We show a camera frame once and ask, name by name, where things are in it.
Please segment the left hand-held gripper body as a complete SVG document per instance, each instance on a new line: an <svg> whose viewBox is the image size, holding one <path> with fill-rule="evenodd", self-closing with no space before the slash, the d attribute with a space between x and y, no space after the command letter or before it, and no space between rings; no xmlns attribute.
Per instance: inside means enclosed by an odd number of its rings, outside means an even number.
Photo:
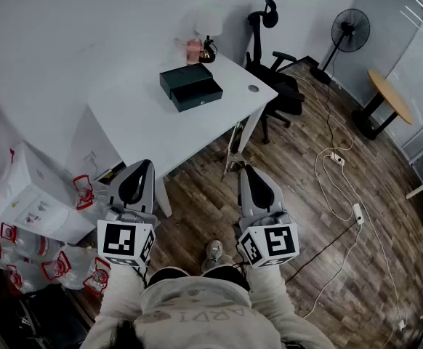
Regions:
<svg viewBox="0 0 423 349"><path fill-rule="evenodd" d="M111 265L147 268L156 240L158 219L153 214L108 207L97 221L97 250Z"/></svg>

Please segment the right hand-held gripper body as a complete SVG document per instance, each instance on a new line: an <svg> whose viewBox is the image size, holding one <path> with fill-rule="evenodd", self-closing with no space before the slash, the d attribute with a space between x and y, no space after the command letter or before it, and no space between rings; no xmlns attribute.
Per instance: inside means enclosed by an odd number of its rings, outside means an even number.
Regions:
<svg viewBox="0 0 423 349"><path fill-rule="evenodd" d="M284 264L299 255L297 226L283 211L241 218L235 228L238 251L253 268Z"/></svg>

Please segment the black and silver binder clip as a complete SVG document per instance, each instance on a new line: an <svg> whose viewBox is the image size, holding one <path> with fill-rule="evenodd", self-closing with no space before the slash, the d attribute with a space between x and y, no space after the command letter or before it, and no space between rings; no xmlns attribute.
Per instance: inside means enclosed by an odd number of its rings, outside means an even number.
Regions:
<svg viewBox="0 0 423 349"><path fill-rule="evenodd" d="M221 175L221 181L224 180L225 175L233 169L234 166L237 166L238 169L243 167L246 162L242 153L239 151L239 146L241 144L241 138L243 134L243 124L238 122L231 135L230 141L227 146L226 155L223 160L223 171Z"/></svg>

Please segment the dark green box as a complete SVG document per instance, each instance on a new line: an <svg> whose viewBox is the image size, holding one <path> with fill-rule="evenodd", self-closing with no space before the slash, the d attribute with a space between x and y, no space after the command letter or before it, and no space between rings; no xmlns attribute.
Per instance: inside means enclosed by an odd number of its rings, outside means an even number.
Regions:
<svg viewBox="0 0 423 349"><path fill-rule="evenodd" d="M162 72L159 80L180 113L222 98L222 88L202 63Z"/></svg>

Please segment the person's left forearm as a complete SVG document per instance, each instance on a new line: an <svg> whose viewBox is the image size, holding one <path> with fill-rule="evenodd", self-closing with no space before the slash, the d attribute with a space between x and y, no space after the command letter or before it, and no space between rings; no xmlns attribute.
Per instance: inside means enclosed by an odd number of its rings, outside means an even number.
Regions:
<svg viewBox="0 0 423 349"><path fill-rule="evenodd" d="M134 268L112 265L100 312L80 349L108 349L118 328L124 323L132 325L142 315L143 290L143 280Z"/></svg>

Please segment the person's black trousers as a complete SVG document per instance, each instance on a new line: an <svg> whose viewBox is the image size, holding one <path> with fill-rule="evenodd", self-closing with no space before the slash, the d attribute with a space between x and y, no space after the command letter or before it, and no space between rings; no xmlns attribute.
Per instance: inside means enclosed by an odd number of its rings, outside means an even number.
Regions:
<svg viewBox="0 0 423 349"><path fill-rule="evenodd" d="M157 270L151 277L147 284L147 287L150 287L160 281L167 279L176 279L189 277L183 269L174 268L174 267L165 267L160 270ZM228 281L238 286L244 288L246 291L250 291L249 282L246 280L246 277L239 271L239 269L234 268L230 265L218 265L215 268L209 269L204 272L201 277L204 278L214 278L223 281Z"/></svg>

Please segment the person's grey shoe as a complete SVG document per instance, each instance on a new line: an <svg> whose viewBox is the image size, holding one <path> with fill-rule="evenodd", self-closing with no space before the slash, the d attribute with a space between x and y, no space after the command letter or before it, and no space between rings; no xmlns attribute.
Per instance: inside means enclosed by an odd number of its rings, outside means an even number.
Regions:
<svg viewBox="0 0 423 349"><path fill-rule="evenodd" d="M206 246L206 258L201 264L201 271L205 273L212 268L217 267L222 255L222 242L217 239L210 241Z"/></svg>

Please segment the pile of red-labelled plastic bags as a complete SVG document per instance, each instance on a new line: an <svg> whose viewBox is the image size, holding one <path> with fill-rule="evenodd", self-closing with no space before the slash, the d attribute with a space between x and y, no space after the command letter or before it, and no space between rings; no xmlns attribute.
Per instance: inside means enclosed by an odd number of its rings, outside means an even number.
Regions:
<svg viewBox="0 0 423 349"><path fill-rule="evenodd" d="M84 174L73 179L76 188L76 209L90 221L91 215L98 215L99 205L105 199L104 190L96 191L89 176ZM95 250L82 249L76 244L69 244L46 236L41 236L14 225L1 222L0 237L2 247L10 246L16 257L3 256L5 263L17 267L18 260L30 261L38 265L46 282L58 282L68 289L86 287L99 295L97 288L104 283L96 282L98 274L107 279L109 272L103 271L106 262L102 261Z"/></svg>

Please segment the white cardboard box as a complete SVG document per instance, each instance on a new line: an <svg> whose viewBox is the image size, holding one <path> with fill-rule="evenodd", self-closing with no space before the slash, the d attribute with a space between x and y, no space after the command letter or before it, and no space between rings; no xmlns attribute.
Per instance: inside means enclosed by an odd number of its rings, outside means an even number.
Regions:
<svg viewBox="0 0 423 349"><path fill-rule="evenodd" d="M24 142L0 190L0 221L69 244L95 229L76 209L73 191Z"/></svg>

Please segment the person's beige sweatshirt torso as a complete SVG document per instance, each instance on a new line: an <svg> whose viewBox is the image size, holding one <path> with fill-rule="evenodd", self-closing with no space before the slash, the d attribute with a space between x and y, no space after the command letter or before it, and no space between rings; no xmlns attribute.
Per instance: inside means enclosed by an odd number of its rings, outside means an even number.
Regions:
<svg viewBox="0 0 423 349"><path fill-rule="evenodd" d="M281 349L281 336L229 281L182 277L141 295L134 325L145 349Z"/></svg>

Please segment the black office chair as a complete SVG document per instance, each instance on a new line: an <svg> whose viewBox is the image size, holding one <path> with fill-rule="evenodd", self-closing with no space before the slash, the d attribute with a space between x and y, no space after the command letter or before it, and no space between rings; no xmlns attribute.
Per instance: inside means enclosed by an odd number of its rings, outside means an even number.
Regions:
<svg viewBox="0 0 423 349"><path fill-rule="evenodd" d="M261 63L262 44L260 26L272 28L278 23L277 6L273 0L265 0L265 8L260 11L252 12L247 17L251 26L254 48L252 53L246 53L245 69L258 79L266 83L277 92L277 96L266 106L260 116L263 129L264 144L270 142L268 137L267 117L272 116L284 123L286 128L291 126L291 121L282 116L283 113L299 116L302 114L302 103L305 96L299 92L297 81L285 73L281 73L278 68L283 61L296 62L297 59L291 55L282 52L273 52L275 61L271 67L266 67Z"/></svg>

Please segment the pink translucent cup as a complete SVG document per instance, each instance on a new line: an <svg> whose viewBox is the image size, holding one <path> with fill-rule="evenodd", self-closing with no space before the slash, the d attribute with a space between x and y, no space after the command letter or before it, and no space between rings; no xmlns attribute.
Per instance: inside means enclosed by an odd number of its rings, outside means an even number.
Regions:
<svg viewBox="0 0 423 349"><path fill-rule="evenodd" d="M176 38L174 43L179 49L185 52L186 65L195 65L200 62L199 58L203 52L203 44L200 39L194 38L185 41Z"/></svg>

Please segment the round wooden side table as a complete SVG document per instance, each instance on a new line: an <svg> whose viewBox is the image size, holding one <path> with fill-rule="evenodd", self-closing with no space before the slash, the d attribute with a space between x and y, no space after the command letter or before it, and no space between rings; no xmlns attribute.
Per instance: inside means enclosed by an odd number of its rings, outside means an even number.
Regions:
<svg viewBox="0 0 423 349"><path fill-rule="evenodd" d="M414 119L410 109L394 86L375 70L368 70L368 77L376 88L377 94L365 108L352 112L352 120L359 132L369 140L375 140L376 137L398 116L407 124L412 125ZM393 112L382 124L377 128L373 128L373 124L369 121L369 118L383 102L388 103Z"/></svg>

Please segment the white shade desk lamp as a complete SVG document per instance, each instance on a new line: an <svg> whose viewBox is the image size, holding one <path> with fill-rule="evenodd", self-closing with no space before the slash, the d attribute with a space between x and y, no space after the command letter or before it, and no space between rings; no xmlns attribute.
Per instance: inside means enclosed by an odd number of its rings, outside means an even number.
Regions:
<svg viewBox="0 0 423 349"><path fill-rule="evenodd" d="M199 55L199 62L203 64L213 63L217 56L217 47L213 38L222 34L222 16L211 9L202 9L197 14L195 32L205 37L203 50Z"/></svg>

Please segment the black standing fan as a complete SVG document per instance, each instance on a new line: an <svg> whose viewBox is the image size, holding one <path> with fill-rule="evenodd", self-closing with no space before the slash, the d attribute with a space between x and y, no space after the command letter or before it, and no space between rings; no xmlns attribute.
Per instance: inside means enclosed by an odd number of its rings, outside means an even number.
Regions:
<svg viewBox="0 0 423 349"><path fill-rule="evenodd" d="M370 36L370 22L359 9L350 8L340 12L331 27L334 48L322 68L312 67L311 75L320 83L329 85L331 78L326 73L329 63L338 52L350 53L361 49Z"/></svg>

